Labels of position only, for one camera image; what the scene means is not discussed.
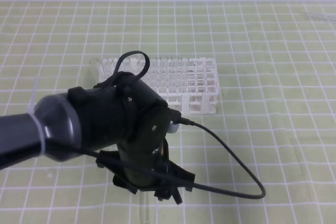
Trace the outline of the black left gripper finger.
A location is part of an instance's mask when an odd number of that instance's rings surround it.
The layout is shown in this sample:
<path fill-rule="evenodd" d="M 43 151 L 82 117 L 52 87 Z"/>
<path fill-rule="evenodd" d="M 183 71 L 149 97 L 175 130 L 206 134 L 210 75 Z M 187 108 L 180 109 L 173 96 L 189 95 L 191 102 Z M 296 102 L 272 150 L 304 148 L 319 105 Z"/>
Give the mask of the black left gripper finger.
<path fill-rule="evenodd" d="M 168 200 L 168 189 L 167 188 L 157 188 L 155 190 L 154 196 L 159 200 Z"/>
<path fill-rule="evenodd" d="M 181 198 L 181 195 L 180 195 L 180 192 L 179 192 L 179 189 L 176 185 L 171 185 L 170 188 L 169 188 L 169 192 L 170 192 L 171 196 L 173 197 L 173 199 L 174 199 L 174 201 L 177 205 L 179 205 L 183 202 L 182 198 Z"/>

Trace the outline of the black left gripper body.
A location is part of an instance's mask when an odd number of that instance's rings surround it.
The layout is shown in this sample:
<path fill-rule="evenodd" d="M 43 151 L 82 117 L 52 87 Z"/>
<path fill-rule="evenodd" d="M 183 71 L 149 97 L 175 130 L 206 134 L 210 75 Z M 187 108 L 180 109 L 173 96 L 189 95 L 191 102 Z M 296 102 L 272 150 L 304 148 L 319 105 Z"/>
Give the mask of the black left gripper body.
<path fill-rule="evenodd" d="M 136 194 L 176 185 L 192 191 L 195 174 L 170 160 L 166 140 L 170 108 L 155 107 L 136 117 L 131 136 L 117 151 L 100 151 L 96 164 L 113 172 L 113 184 Z"/>

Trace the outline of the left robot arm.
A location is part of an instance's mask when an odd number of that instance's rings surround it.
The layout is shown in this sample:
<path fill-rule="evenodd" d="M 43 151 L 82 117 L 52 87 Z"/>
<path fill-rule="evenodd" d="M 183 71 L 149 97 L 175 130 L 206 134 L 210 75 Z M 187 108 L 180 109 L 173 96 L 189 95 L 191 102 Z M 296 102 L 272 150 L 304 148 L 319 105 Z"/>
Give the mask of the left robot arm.
<path fill-rule="evenodd" d="M 179 188 L 191 191 L 195 175 L 170 160 L 166 135 L 181 117 L 139 77 L 119 72 L 92 89 L 48 95 L 32 113 L 1 117 L 1 168 L 38 155 L 57 162 L 92 155 L 115 186 L 180 204 Z"/>

